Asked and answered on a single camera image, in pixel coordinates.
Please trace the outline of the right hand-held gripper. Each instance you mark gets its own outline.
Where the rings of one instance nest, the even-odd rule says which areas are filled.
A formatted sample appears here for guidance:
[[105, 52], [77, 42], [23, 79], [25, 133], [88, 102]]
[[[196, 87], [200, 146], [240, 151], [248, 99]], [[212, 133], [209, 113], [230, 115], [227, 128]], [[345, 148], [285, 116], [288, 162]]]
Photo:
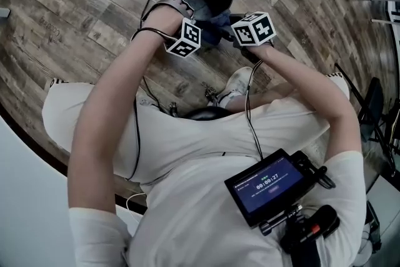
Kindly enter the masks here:
[[258, 57], [249, 51], [250, 47], [263, 44], [272, 44], [276, 36], [276, 30], [268, 13], [256, 11], [246, 16], [231, 15], [232, 34], [226, 30], [220, 30], [219, 36], [240, 50], [241, 54], [251, 63], [257, 63]]

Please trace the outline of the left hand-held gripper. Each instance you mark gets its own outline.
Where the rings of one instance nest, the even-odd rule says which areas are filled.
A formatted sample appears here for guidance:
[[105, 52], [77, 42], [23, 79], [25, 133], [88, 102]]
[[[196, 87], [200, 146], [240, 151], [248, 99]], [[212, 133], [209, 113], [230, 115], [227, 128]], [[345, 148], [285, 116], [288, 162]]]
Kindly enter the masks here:
[[160, 0], [154, 4], [142, 17], [144, 22], [151, 12], [158, 6], [169, 6], [182, 16], [181, 30], [175, 36], [170, 36], [155, 28], [142, 28], [143, 31], [152, 31], [164, 39], [164, 48], [167, 53], [186, 58], [201, 47], [201, 29], [195, 25], [194, 9], [185, 0]]

